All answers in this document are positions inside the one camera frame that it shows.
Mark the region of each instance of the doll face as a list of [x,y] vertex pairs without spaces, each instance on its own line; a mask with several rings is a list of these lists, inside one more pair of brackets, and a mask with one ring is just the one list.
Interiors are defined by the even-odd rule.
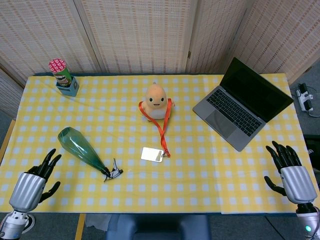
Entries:
[[167,95],[165,90],[158,84],[151,85],[145,96],[146,104],[153,109],[160,109],[167,105]]

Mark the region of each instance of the table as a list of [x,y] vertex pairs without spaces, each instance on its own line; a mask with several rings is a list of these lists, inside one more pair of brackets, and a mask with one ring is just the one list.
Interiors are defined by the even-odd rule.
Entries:
[[[263,76],[290,94],[284,74]],[[192,112],[222,77],[77,77],[80,89],[74,98],[59,92],[54,77],[29,77],[0,167],[0,211],[12,210],[9,199],[19,175],[40,164],[49,150],[56,148],[62,158],[46,189],[56,181],[61,181],[61,186],[36,212],[293,212],[296,206],[270,190],[263,177],[268,175],[281,184],[265,150],[265,145],[275,140],[296,150],[317,186],[294,105],[237,152]],[[176,104],[165,135],[171,158],[164,158],[162,163],[140,159],[143,147],[161,149],[157,128],[138,109],[138,102],[153,82],[161,84]],[[57,136],[67,126],[82,132],[108,168],[115,157],[124,173],[104,183],[99,171],[66,152]]]

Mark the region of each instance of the laptop trackpad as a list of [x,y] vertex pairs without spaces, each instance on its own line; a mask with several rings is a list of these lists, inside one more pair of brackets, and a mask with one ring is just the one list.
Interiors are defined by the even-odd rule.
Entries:
[[211,125],[218,133],[224,138],[227,138],[232,134],[237,127],[222,115],[218,110],[213,111],[205,121]]

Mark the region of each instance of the power strip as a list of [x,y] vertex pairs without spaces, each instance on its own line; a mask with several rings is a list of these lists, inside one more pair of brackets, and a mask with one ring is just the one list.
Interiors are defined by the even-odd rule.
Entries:
[[309,94],[305,83],[299,84],[296,90],[296,95],[303,112],[311,112],[314,110],[311,104],[311,100],[314,99],[314,96],[312,94]]

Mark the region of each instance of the pringles can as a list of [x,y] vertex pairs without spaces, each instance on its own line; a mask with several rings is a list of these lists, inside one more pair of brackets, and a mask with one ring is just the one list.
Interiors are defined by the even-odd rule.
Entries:
[[73,77],[70,75],[64,60],[60,58],[53,59],[49,62],[49,68],[60,86],[69,87],[71,85]]

